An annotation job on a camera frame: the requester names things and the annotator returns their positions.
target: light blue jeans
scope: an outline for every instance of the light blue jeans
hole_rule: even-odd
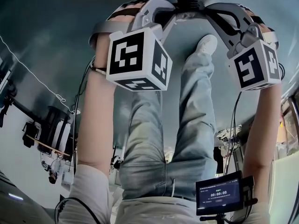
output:
[[[215,177],[215,120],[211,56],[192,54],[181,74],[179,130],[174,156],[165,163],[159,92],[134,92],[131,125],[120,168],[123,199],[171,196],[196,201],[195,183]]]

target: black monitor frame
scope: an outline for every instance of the black monitor frame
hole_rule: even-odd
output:
[[[239,182],[239,193],[240,193],[240,201],[237,203],[226,204],[225,206],[217,206],[217,207],[209,207],[204,209],[199,209],[199,189],[202,187],[217,185],[222,182],[228,182],[230,180],[238,179]],[[209,180],[204,180],[200,182],[196,182],[196,215],[212,215],[219,214],[225,212],[231,212],[236,210],[241,210],[244,208],[244,197],[243,197],[243,188],[242,188],[242,172],[237,171],[232,174],[228,174],[222,177],[213,178]]]

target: gray floor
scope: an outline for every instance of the gray floor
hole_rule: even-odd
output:
[[[87,44],[94,23],[106,19],[126,1],[129,0],[0,0],[0,35],[11,50],[71,106],[85,66],[94,54]],[[299,62],[299,0],[214,1],[242,3],[276,30],[280,42],[278,58],[286,70],[284,92],[292,85],[295,88],[298,76],[289,81]],[[178,22],[164,44],[174,62],[168,91],[163,94],[164,141],[165,147],[170,149],[175,145],[178,129],[180,69],[198,40],[209,33],[218,37],[205,20]],[[218,130],[229,126],[238,95],[224,67],[226,52],[227,48],[219,39],[213,56],[215,73],[212,77],[212,98]],[[20,64],[16,64],[11,79],[18,89],[16,100],[36,115],[44,117],[48,105],[63,109],[55,96]],[[115,93],[114,142],[119,146],[123,145],[128,130],[131,95],[121,88]],[[255,113],[257,99],[258,91],[242,94],[236,115],[237,123],[244,122]]]

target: white sleeve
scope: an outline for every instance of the white sleeve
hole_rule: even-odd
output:
[[[235,211],[232,221],[242,221],[245,214],[246,208]],[[270,224],[268,203],[257,203],[253,205],[250,215],[243,224]]]
[[[101,224],[109,224],[112,196],[108,178],[101,171],[88,165],[78,165],[69,197],[83,201],[95,214]],[[90,213],[74,200],[66,202],[59,216],[60,224],[94,224]]]

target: white sneaker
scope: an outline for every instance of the white sneaker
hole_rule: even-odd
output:
[[[206,53],[211,56],[216,51],[217,43],[216,36],[206,35],[198,42],[195,53]]]

